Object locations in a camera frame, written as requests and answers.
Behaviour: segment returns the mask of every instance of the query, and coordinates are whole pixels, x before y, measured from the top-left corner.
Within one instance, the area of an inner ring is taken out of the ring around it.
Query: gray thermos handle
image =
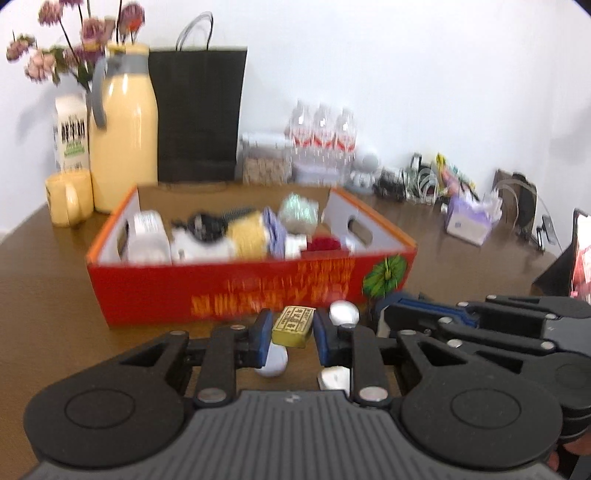
[[[107,128],[107,115],[103,107],[103,81],[105,80],[107,58],[101,57],[96,62],[95,72],[92,76],[92,90],[90,91],[90,105],[95,116],[96,126],[100,129]]]

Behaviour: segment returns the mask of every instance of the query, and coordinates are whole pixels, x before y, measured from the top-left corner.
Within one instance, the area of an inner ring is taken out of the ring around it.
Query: purple tissue box
[[[475,212],[462,198],[455,196],[450,200],[445,224],[450,235],[480,247],[491,234],[493,226],[485,212]]]

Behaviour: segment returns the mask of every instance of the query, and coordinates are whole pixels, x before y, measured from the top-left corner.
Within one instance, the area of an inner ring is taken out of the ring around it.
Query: purple package
[[[485,212],[475,212],[468,202],[454,196],[447,208],[446,232],[481,246],[491,234],[493,222]]]
[[[269,231],[269,252],[274,258],[285,258],[285,239],[287,238],[287,230],[283,226],[273,210],[266,207],[262,211],[262,221],[265,223],[266,229]]]

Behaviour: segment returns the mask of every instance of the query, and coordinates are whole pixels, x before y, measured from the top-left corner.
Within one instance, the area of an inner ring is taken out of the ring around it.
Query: milk carton
[[[89,168],[87,120],[86,101],[81,95],[56,99],[53,140],[57,171]]]

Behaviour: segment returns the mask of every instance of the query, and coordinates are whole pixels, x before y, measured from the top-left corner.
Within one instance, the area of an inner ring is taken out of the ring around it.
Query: wooden table
[[[419,245],[407,290],[437,301],[483,300],[490,293],[528,294],[554,260],[498,227],[482,248],[443,231],[443,217],[427,206],[366,201]],[[40,389],[163,332],[187,329],[207,336],[212,322],[109,330],[86,272],[85,253],[106,216],[77,229],[52,228],[43,207],[0,245],[0,478],[19,478],[35,465],[22,414]],[[292,349],[287,372],[268,380],[246,369],[238,388],[315,390],[321,367],[316,349]]]

